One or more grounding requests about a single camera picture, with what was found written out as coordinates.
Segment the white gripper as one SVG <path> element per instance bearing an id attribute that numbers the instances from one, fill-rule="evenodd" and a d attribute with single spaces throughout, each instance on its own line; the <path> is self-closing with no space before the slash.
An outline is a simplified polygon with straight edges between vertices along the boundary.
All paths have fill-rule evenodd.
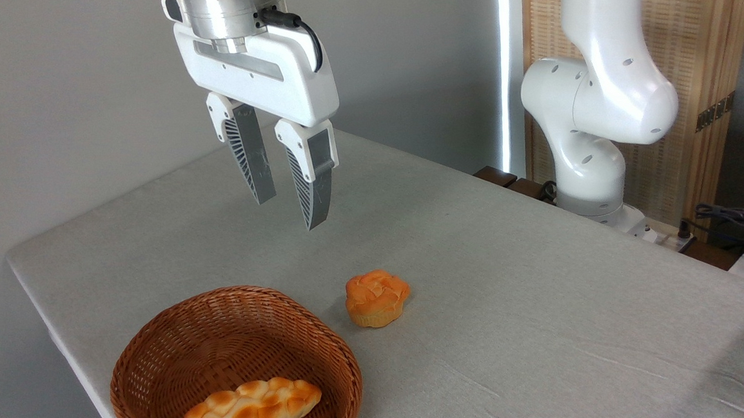
<path id="1" fill-rule="evenodd" d="M 305 225 L 322 224 L 339 166 L 326 119 L 340 100 L 318 36 L 285 0 L 162 0 L 162 9 L 191 79 L 211 91 L 206 104 L 215 135 L 257 203 L 276 190 L 254 108 L 281 117 L 275 133 L 286 147 Z"/>

